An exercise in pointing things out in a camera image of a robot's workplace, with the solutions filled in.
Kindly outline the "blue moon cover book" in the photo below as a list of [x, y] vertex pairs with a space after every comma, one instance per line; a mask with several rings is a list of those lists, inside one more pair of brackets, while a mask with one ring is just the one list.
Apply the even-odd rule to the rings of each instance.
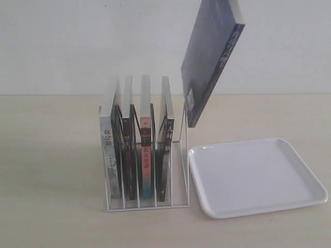
[[201, 1], [181, 66], [188, 127], [197, 125], [244, 27], [238, 1]]

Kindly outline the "white plastic tray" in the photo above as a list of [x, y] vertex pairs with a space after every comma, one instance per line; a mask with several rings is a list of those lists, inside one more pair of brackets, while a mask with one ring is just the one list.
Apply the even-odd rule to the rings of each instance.
[[189, 151], [203, 211], [214, 219], [323, 204], [328, 192], [293, 146], [281, 138], [217, 143]]

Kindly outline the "red teal spine book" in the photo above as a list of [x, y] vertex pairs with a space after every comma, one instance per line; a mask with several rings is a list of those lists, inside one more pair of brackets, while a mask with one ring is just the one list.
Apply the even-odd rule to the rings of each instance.
[[151, 79], [142, 75], [140, 101], [140, 136], [142, 159], [143, 198], [152, 198], [152, 159], [151, 159]]

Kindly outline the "black spine book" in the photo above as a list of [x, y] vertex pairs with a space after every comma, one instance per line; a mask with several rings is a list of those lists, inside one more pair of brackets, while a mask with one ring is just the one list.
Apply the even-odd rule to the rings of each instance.
[[157, 139], [157, 193], [158, 201], [164, 202], [171, 160], [174, 130], [174, 111], [171, 98], [169, 77], [162, 77], [160, 102], [160, 127]]

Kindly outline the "dark red spine book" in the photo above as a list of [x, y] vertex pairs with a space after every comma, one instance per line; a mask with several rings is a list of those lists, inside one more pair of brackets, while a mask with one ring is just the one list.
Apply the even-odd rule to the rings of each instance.
[[123, 170], [126, 198], [136, 200], [136, 159], [133, 152], [133, 124], [132, 124], [132, 75], [125, 78], [123, 102], [122, 102], [122, 126], [123, 126]]

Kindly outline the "grey white spine book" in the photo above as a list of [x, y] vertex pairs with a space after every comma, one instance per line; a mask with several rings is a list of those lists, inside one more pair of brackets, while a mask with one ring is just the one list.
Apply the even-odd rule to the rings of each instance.
[[118, 172], [119, 162], [116, 154], [116, 106], [118, 105], [119, 77], [111, 78], [104, 92], [104, 98], [99, 108], [99, 123], [101, 147], [103, 153], [104, 169], [107, 182], [109, 183], [110, 195], [119, 199], [122, 194], [122, 187], [119, 183], [120, 173]]

